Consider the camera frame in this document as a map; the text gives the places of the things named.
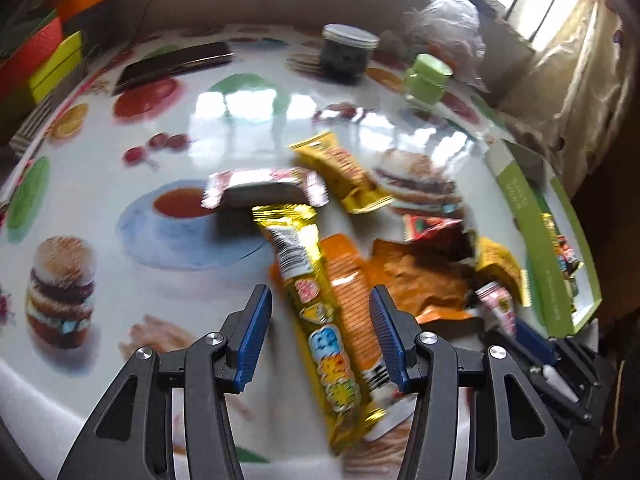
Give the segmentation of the small yellow candy packet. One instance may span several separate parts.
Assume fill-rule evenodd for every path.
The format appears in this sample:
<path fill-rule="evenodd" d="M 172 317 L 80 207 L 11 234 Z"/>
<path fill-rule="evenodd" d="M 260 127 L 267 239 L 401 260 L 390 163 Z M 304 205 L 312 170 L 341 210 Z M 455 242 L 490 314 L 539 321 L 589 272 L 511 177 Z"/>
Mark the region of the small yellow candy packet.
<path fill-rule="evenodd" d="M 518 264 L 508 248 L 486 236 L 480 236 L 475 243 L 475 271 L 503 286 L 522 307 L 532 305 L 527 270 Z"/>

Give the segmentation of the small pink white candy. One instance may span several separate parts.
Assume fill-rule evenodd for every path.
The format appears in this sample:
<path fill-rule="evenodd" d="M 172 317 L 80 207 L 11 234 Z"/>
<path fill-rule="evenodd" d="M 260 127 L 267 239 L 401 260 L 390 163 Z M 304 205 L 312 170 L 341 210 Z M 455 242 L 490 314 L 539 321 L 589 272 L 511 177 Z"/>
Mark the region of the small pink white candy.
<path fill-rule="evenodd" d="M 489 282 L 475 292 L 480 313 L 488 328 L 500 328 L 511 337 L 516 336 L 516 315 L 510 292 L 498 282 Z"/>

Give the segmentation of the dark jar white lid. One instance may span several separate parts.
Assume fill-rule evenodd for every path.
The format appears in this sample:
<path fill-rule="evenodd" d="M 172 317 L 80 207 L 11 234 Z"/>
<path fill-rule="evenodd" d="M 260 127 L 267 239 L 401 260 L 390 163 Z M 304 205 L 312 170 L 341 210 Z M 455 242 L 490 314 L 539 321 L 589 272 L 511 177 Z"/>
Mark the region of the dark jar white lid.
<path fill-rule="evenodd" d="M 322 28 L 320 72 L 348 84 L 357 82 L 366 72 L 380 43 L 372 32 L 344 24 L 326 24 Z"/>

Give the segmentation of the orange chip bag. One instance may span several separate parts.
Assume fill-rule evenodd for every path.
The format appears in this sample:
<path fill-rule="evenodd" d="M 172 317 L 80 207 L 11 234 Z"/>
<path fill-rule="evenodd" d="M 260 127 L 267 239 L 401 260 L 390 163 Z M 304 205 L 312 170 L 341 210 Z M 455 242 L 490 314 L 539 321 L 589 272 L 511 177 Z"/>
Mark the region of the orange chip bag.
<path fill-rule="evenodd" d="M 419 324 L 478 318 L 472 306 L 475 271 L 413 244 L 373 242 L 367 260 L 372 286 L 384 285 L 396 307 Z"/>

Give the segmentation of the long gold snack bar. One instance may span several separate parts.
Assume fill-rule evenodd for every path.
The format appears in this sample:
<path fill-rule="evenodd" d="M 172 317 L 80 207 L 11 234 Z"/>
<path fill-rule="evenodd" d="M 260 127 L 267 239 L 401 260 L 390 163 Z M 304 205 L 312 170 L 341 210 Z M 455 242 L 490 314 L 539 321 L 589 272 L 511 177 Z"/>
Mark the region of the long gold snack bar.
<path fill-rule="evenodd" d="M 384 412 L 372 399 L 347 337 L 320 246 L 317 213 L 308 205 L 282 204 L 256 206 L 252 214 L 274 252 L 283 295 L 295 318 L 298 348 L 326 422 L 329 448 L 341 454 Z"/>

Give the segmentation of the yellow peanut candy packet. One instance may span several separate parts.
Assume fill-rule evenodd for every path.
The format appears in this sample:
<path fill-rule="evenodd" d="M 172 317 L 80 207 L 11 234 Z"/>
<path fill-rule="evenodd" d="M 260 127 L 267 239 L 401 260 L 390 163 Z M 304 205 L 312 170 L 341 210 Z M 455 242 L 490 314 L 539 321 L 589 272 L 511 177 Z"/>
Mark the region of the yellow peanut candy packet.
<path fill-rule="evenodd" d="M 288 148 L 305 167 L 320 174 L 348 214 L 370 214 L 393 203 L 393 196 L 376 184 L 334 132 L 316 134 Z"/>

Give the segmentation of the black phone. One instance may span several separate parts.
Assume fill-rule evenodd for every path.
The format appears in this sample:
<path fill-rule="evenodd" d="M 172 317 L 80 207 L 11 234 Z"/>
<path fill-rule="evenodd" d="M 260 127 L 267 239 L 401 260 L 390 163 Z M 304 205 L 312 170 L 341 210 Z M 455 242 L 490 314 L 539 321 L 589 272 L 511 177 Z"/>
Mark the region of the black phone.
<path fill-rule="evenodd" d="M 144 58 L 129 64 L 122 71 L 112 95 L 117 96 L 126 90 L 137 88 L 157 79 L 228 64 L 232 60 L 233 52 L 228 42 L 225 41 L 198 44 L 155 55 L 152 58 Z"/>

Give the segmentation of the clear plastic bag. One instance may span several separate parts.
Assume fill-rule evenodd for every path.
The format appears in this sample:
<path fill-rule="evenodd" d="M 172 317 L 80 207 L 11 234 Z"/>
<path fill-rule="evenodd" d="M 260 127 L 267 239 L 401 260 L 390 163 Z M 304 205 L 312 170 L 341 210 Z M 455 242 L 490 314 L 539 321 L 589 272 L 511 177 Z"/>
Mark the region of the clear plastic bag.
<path fill-rule="evenodd" d="M 416 53 L 429 53 L 446 63 L 454 78 L 486 92 L 480 76 L 486 46 L 480 14 L 470 0 L 425 0 L 422 9 L 405 14 L 404 38 Z"/>

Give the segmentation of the green cream jar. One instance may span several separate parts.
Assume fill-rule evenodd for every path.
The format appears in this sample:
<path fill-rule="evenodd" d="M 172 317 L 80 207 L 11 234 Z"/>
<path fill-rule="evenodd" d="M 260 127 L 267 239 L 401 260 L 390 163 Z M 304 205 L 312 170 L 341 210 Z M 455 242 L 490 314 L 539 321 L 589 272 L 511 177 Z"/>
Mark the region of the green cream jar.
<path fill-rule="evenodd" d="M 420 53 L 406 70 L 405 98 L 421 110 L 432 110 L 444 96 L 451 77 L 449 65 L 434 55 Z"/>

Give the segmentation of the green white cardboard box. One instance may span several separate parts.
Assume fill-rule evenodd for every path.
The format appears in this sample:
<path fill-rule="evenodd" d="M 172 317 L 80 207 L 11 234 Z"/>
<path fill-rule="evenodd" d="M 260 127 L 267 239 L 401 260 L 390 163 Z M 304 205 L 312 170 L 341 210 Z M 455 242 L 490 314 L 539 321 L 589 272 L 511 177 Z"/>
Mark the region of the green white cardboard box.
<path fill-rule="evenodd" d="M 498 139 L 485 160 L 524 240 L 533 316 L 547 336 L 576 335 L 598 310 L 602 292 L 570 198 L 551 165 L 528 148 Z"/>

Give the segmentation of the yellow green box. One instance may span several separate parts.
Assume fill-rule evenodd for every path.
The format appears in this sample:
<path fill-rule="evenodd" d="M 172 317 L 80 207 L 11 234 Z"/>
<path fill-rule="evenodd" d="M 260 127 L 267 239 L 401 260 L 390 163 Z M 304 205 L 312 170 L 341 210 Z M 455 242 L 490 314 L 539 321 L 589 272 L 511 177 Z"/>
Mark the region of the yellow green box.
<path fill-rule="evenodd" d="M 74 32 L 39 66 L 27 81 L 28 102 L 40 103 L 67 75 L 82 63 L 82 32 Z"/>

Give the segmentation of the white brown nougat candy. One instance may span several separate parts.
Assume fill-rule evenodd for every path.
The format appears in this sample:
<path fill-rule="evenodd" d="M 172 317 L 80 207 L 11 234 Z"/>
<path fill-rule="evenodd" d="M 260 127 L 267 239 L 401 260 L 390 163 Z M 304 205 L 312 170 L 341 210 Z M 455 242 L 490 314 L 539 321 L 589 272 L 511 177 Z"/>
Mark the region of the white brown nougat candy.
<path fill-rule="evenodd" d="M 314 170 L 302 167 L 233 169 L 208 178 L 202 206 L 208 209 L 253 208 L 268 205 L 329 203 L 326 182 Z"/>

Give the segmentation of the orange biscuit packet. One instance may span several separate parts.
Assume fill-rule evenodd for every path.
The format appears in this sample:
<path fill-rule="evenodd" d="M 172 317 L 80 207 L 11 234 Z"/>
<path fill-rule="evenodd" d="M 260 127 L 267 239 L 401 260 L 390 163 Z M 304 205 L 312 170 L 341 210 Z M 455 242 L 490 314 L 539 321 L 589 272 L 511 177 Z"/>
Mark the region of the orange biscuit packet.
<path fill-rule="evenodd" d="M 320 246 L 326 257 L 330 285 L 342 306 L 347 337 L 357 364 L 370 388 L 373 401 L 384 412 L 382 418 L 361 439 L 376 441 L 413 415 L 416 398 L 402 394 L 388 376 L 370 319 L 371 286 L 358 249 L 343 234 L 320 240 Z"/>

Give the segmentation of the beige patterned curtain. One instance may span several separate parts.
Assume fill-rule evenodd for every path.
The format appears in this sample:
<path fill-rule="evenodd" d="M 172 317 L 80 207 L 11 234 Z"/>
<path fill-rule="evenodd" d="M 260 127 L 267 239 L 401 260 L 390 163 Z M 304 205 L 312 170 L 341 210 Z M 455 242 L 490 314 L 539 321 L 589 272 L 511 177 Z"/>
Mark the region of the beige patterned curtain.
<path fill-rule="evenodd" d="M 631 107 L 639 34 L 608 0 L 577 0 L 516 76 L 498 113 L 518 143 L 551 162 L 568 195 L 598 168 Z"/>

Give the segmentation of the red snack packet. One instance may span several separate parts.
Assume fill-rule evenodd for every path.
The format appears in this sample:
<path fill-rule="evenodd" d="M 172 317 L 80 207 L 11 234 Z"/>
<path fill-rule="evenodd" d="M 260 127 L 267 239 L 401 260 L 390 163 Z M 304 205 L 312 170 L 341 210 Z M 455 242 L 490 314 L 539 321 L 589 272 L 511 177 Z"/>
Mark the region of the red snack packet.
<path fill-rule="evenodd" d="M 450 261 L 474 256 L 472 238 L 461 219 L 404 214 L 405 240 Z"/>

